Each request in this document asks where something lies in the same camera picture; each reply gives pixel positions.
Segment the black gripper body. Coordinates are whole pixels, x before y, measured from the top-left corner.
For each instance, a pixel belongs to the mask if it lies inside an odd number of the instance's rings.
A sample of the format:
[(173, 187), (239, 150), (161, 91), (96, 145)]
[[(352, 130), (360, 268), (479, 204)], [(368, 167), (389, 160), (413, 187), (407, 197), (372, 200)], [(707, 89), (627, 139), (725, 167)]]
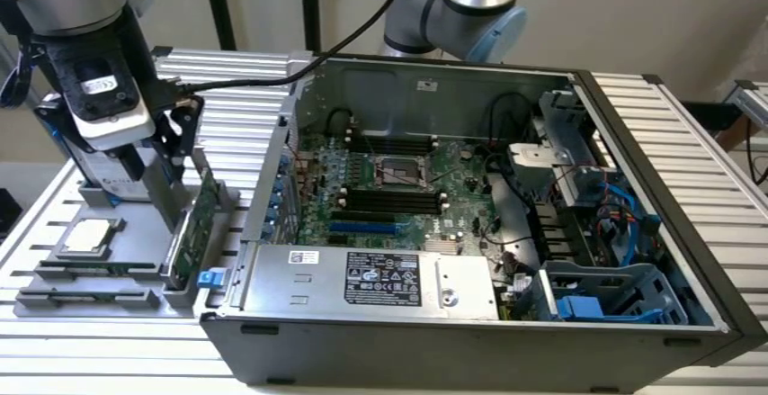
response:
[(152, 116), (172, 111), (173, 117), (199, 117), (204, 106), (197, 95), (184, 95), (176, 83), (157, 77), (155, 60), (139, 25), (139, 18), (131, 7), (124, 7), (113, 22), (131, 76), (137, 84), (143, 102)]

